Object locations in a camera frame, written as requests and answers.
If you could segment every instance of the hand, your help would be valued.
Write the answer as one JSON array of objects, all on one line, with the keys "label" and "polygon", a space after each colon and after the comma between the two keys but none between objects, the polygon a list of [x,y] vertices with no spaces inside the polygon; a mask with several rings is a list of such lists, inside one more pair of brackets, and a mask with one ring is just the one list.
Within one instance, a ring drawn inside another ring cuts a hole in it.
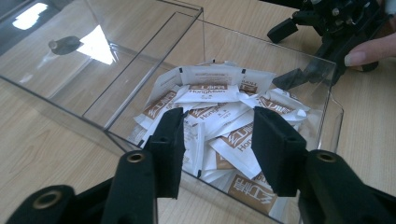
[{"label": "hand", "polygon": [[[396,0],[388,0],[387,4],[395,4]],[[377,62],[381,59],[396,56],[396,15],[389,20],[379,33],[378,39],[373,39],[352,49],[345,57],[346,66],[359,66]]]}]

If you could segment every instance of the black mount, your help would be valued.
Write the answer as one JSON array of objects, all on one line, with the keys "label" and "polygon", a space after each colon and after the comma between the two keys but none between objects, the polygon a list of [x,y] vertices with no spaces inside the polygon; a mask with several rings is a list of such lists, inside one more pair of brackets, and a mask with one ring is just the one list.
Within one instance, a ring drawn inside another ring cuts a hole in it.
[{"label": "black mount", "polygon": [[396,223],[396,198],[364,185],[347,163],[305,140],[276,112],[254,109],[252,149],[278,196],[300,191],[304,223]]},{"label": "black mount", "polygon": [[158,223],[157,198],[178,195],[183,119],[182,108],[166,112],[146,147],[120,158],[113,178],[79,195],[65,185],[41,189],[7,223]]},{"label": "black mount", "polygon": [[[336,63],[332,80],[326,80],[326,66],[313,60],[305,70],[297,68],[274,79],[274,84],[282,90],[304,84],[327,81],[334,85],[347,68],[345,56],[359,44],[371,40],[389,19],[381,12],[376,0],[261,0],[285,7],[299,8],[268,32],[268,37],[278,43],[298,31],[297,25],[312,26],[322,36],[322,45],[315,56]],[[374,70],[378,62],[366,64],[363,71]]]}]

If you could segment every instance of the white packet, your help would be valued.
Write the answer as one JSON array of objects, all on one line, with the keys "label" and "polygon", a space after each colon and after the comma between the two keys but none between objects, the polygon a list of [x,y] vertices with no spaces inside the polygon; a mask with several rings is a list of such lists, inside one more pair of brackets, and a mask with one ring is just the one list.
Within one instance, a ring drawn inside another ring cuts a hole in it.
[{"label": "white packet", "polygon": [[224,124],[238,118],[249,110],[249,107],[241,102],[220,103],[216,106],[193,109],[189,112],[186,120],[190,123],[205,123],[205,138],[213,135]]},{"label": "white packet", "polygon": [[264,93],[270,88],[276,74],[252,69],[242,71],[244,78],[239,86],[240,91],[249,93]]},{"label": "white packet", "polygon": [[179,67],[169,70],[168,72],[157,77],[145,107],[152,105],[155,101],[172,90],[176,85],[182,85]]},{"label": "white packet", "polygon": [[209,142],[222,157],[248,178],[253,178],[262,170],[251,149],[253,122]]},{"label": "white packet", "polygon": [[166,111],[176,108],[174,99],[177,97],[177,91],[180,89],[179,86],[174,86],[172,90],[167,92],[157,101],[153,102],[149,107],[143,111],[142,114],[134,117],[134,120],[145,129],[149,129],[152,122]]},{"label": "white packet", "polygon": [[281,217],[284,209],[285,204],[278,200],[285,201],[274,194],[262,173],[249,179],[240,172],[234,172],[222,191],[267,215],[277,214],[276,217]]},{"label": "white packet", "polygon": [[205,137],[205,140],[208,141],[212,138],[222,136],[226,133],[230,133],[234,130],[237,130],[245,125],[248,125],[249,123],[253,122],[254,119],[254,111],[249,109],[246,113],[241,115],[240,117],[224,124],[220,129],[218,129],[216,132],[211,133],[210,135],[207,135]]},{"label": "white packet", "polygon": [[306,121],[300,125],[299,134],[306,140],[306,148],[317,148],[317,133],[320,128],[322,110],[311,109]]},{"label": "white packet", "polygon": [[227,175],[233,171],[233,167],[228,161],[220,156],[207,142],[204,148],[204,159],[200,178],[207,183]]},{"label": "white packet", "polygon": [[186,152],[183,157],[182,169],[198,176],[203,166],[205,143],[205,128],[203,123],[190,125],[184,120],[184,146]]},{"label": "white packet", "polygon": [[232,173],[235,169],[230,170],[207,170],[202,171],[200,178],[206,183],[213,183],[214,181],[223,178],[224,176]]},{"label": "white packet", "polygon": [[177,104],[177,107],[183,107],[183,113],[186,113],[187,111],[191,109],[202,109],[202,108],[208,108],[212,106],[216,106],[218,103],[211,103],[211,102],[193,102],[193,103],[179,103]]},{"label": "white packet", "polygon": [[157,129],[157,126],[158,126],[158,124],[160,123],[161,118],[163,117],[163,114],[164,114],[164,113],[160,113],[160,114],[157,116],[157,118],[155,118],[155,120],[152,121],[151,126],[149,126],[149,128],[147,129],[147,131],[146,131],[145,134],[143,135],[142,139],[140,140],[140,142],[139,142],[140,145],[138,145],[139,147],[143,148],[143,147],[146,145],[147,141],[149,140],[149,137],[150,137],[151,135],[153,135],[154,132],[155,132],[155,130]]},{"label": "white packet", "polygon": [[308,111],[310,108],[303,105],[297,98],[287,91],[282,91],[279,88],[269,90],[264,94],[264,98],[271,102],[275,102],[291,109],[302,109],[303,111]]},{"label": "white packet", "polygon": [[225,160],[215,149],[211,146],[206,146],[204,149],[204,161],[202,170],[230,170],[235,167]]},{"label": "white packet", "polygon": [[134,126],[134,129],[132,130],[131,134],[126,138],[126,140],[138,146],[146,132],[147,129],[137,124],[136,126]]},{"label": "white packet", "polygon": [[175,103],[210,102],[226,103],[237,102],[238,87],[236,85],[187,85],[177,92],[180,97]]},{"label": "white packet", "polygon": [[242,69],[232,66],[182,66],[180,76],[183,85],[240,85]]},{"label": "white packet", "polygon": [[[277,102],[276,100],[279,100],[280,98],[288,98],[280,101],[283,103],[291,102],[290,103],[291,106],[282,105],[281,103]],[[290,125],[297,125],[303,122],[307,116],[305,110],[309,109],[309,107],[304,106],[300,102],[289,98],[289,96],[283,94],[279,95],[276,93],[269,93],[264,96],[259,96],[257,94],[252,96],[240,95],[240,100],[241,102],[245,103],[251,108],[254,108],[255,106],[261,106],[273,110],[276,113],[278,113],[280,116],[282,116],[282,118],[285,121],[287,121]],[[298,106],[297,106],[298,108],[293,109],[292,107],[297,105],[297,103],[295,102],[298,102]]]},{"label": "white packet", "polygon": [[224,188],[229,185],[230,178],[237,171],[233,169],[233,170],[218,170],[216,172],[223,172],[223,175],[219,178],[212,180],[211,182],[206,181],[206,183],[209,183],[211,186],[219,190],[224,190]]}]

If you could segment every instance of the wooden table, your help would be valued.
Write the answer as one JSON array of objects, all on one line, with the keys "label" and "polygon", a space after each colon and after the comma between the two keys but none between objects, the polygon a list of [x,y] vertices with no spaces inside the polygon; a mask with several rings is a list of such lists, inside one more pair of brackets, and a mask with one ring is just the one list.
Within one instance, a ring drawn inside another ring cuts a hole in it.
[{"label": "wooden table", "polygon": [[[184,2],[204,7],[206,21],[263,39],[293,12],[255,0]],[[303,27],[281,45],[313,54],[320,39],[312,28]],[[395,70],[394,58],[371,73],[348,70],[332,89],[345,109],[338,153],[363,182],[392,195],[396,195]],[[114,174],[118,155],[44,117],[4,81],[0,92],[0,222],[38,189],[66,184],[79,193]],[[159,219],[161,223],[272,222],[187,175],[177,201],[159,200]]]}]

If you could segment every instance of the transparent plastic bin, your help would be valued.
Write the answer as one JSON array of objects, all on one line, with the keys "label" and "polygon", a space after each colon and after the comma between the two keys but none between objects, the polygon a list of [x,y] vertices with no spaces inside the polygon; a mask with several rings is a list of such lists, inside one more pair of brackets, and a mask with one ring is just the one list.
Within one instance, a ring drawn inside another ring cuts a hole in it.
[{"label": "transparent plastic bin", "polygon": [[[138,125],[134,117],[143,112],[142,105],[146,104],[158,76],[176,66],[194,65],[213,59],[217,62],[231,61],[244,68],[273,72],[277,76],[296,68],[304,70],[313,61],[320,62],[322,71],[325,71],[321,80],[315,83],[307,82],[290,89],[289,92],[316,113],[313,119],[307,119],[302,124],[304,132],[301,135],[307,141],[306,148],[336,151],[343,109],[332,98],[331,85],[329,85],[335,68],[334,63],[201,21],[190,28],[153,76],[148,79],[147,84],[122,108],[118,118],[110,125],[109,134],[120,145],[125,144],[125,140],[128,142],[127,145],[133,145],[130,135]],[[282,211],[272,213],[265,212],[251,203],[247,205],[276,221],[296,223],[299,220],[296,198],[288,199],[284,207],[280,205]]]},{"label": "transparent plastic bin", "polygon": [[[0,78],[22,90],[21,97],[49,118],[122,154],[138,149],[129,140],[137,125],[134,117],[145,109],[158,76],[171,69],[215,59],[281,76],[316,61],[323,71],[320,80],[289,92],[317,113],[302,124],[307,149],[336,151],[343,109],[329,85],[334,63],[198,20],[200,7],[151,0],[105,4],[108,1],[75,0],[65,6],[0,55]],[[75,19],[84,22],[72,22]],[[83,42],[92,32],[98,35]],[[50,41],[71,35],[88,48],[53,53]],[[194,182],[183,176],[184,185]],[[297,199],[288,199],[281,211],[263,214],[275,221],[298,222]]]},{"label": "transparent plastic bin", "polygon": [[0,21],[0,78],[44,100],[50,118],[63,118],[52,113],[60,109],[107,134],[202,13],[172,0],[33,1]]}]

